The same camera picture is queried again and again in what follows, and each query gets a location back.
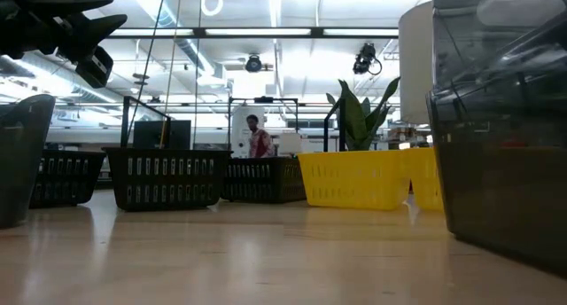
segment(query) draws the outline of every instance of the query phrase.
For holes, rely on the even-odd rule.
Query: hanging ring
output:
[[[206,0],[201,0],[201,11],[206,16],[211,17],[221,12],[223,5],[224,5],[223,0],[217,0],[216,7],[210,11],[208,8],[206,8]]]

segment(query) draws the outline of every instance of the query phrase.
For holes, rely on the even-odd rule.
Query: red shirt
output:
[[[269,133],[257,129],[250,138],[250,158],[268,158],[274,155],[274,146]]]

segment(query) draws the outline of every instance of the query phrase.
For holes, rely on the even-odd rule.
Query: metal frame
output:
[[[165,114],[165,113],[162,113],[159,110],[152,108],[151,106],[146,105],[142,101],[138,101],[138,99],[131,97],[131,96],[124,97],[124,103],[122,105],[123,110],[122,110],[122,129],[121,129],[121,132],[120,132],[120,147],[122,147],[122,148],[128,147],[128,127],[129,127],[128,112],[130,110],[130,102],[132,102],[132,101],[134,103],[138,104],[139,106],[142,106],[142,107],[144,107],[144,108],[166,118],[166,127],[165,127],[163,144],[164,144],[164,148],[167,149],[169,147],[169,133],[170,133],[170,130],[171,130],[171,117],[169,115]]]
[[[230,97],[229,98],[229,151],[232,150],[232,143],[231,143],[231,135],[230,135],[230,129],[231,129],[231,122],[230,122],[230,117],[232,116],[232,103],[234,101],[254,101],[254,104],[258,104],[258,105],[268,105],[268,104],[273,104],[274,101],[279,101],[282,103],[282,105],[285,105],[285,101],[291,101],[293,103],[295,103],[295,132],[299,133],[299,100],[297,98],[266,98],[266,97],[261,97],[261,98],[233,98]]]
[[[337,103],[330,109],[329,114],[325,117],[324,131],[323,131],[323,151],[329,151],[329,119],[338,110],[338,151],[346,151],[346,101],[339,98]]]
[[[243,29],[243,30],[274,30],[274,29],[305,29],[310,30],[309,34],[306,35],[208,35],[207,30],[219,30],[219,29]],[[120,30],[126,31],[152,31],[152,28],[147,27],[123,27]],[[234,38],[267,38],[267,39],[398,39],[398,35],[326,35],[324,30],[384,30],[392,31],[398,30],[396,27],[161,27],[158,30],[177,30],[180,32],[189,32],[191,35],[177,34],[171,32],[167,35],[109,35],[107,39],[234,39]]]

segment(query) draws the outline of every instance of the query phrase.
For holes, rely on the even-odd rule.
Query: potted plant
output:
[[[349,151],[367,151],[385,120],[391,106],[387,105],[388,99],[396,92],[400,84],[400,78],[396,78],[388,84],[382,100],[374,110],[370,108],[370,100],[365,98],[362,103],[353,94],[344,80],[338,81],[342,91],[340,98],[346,102],[346,146]],[[327,93],[327,99],[333,105],[337,102],[335,98]]]

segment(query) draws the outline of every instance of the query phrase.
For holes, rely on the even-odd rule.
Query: man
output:
[[[249,158],[269,158],[274,156],[272,137],[263,129],[258,129],[258,117],[254,114],[250,114],[246,118],[246,122],[252,132]]]

